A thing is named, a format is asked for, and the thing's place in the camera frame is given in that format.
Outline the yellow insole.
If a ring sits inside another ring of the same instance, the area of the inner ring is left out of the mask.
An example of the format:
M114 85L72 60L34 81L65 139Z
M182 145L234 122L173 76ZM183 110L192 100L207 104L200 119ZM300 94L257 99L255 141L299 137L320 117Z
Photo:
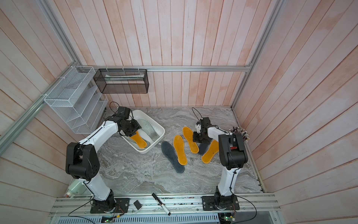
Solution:
M184 135L186 141L187 141L188 144L189 144L190 151L191 151L193 154L197 154L197 153L199 152L199 147L198 147L198 145L194 142L194 139L193 139L193 131L192 131L189 127L183 127L182 131L183 131L183 135Z
M133 140L140 149L147 147L147 142L140 136L138 132L131 136L130 139Z
M202 156L201 160L203 163L208 164L211 162L213 157L219 152L219 143L216 140L213 140L206 153Z
M174 149L177 153L178 162L180 165L187 165L187 158L184 151L184 141L180 135L176 135L173 140Z

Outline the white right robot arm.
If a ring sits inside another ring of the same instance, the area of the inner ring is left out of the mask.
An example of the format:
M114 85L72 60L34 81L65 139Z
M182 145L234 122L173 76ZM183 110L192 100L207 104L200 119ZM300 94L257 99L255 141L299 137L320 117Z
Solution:
M201 118L196 123L193 141L199 143L199 149L216 150L223 167L221 180L217 186L216 195L229 197L234 193L234 185L240 169L248 162L245 143L249 134L243 128L234 127L225 131L211 124L208 117Z

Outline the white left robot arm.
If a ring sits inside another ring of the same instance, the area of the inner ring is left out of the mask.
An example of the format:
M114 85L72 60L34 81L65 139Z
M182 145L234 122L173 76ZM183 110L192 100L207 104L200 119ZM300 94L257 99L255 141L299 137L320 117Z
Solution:
M104 183L99 174L100 162L97 152L114 134L121 133L132 137L141 128L134 119L132 110L120 106L89 136L67 146L65 171L82 182L96 201L113 199L113 191Z

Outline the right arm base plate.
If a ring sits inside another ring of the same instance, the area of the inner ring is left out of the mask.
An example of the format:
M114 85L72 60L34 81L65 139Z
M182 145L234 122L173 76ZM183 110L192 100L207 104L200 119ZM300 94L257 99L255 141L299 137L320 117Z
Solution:
M204 211L239 210L239 202L235 195L231 196L203 196L202 207Z

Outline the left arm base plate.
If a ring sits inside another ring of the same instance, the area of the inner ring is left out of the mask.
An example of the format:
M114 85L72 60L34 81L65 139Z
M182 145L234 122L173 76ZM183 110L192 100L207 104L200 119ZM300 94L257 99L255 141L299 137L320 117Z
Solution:
M93 199L90 213L127 213L129 208L129 200L129 198L110 198L104 201Z

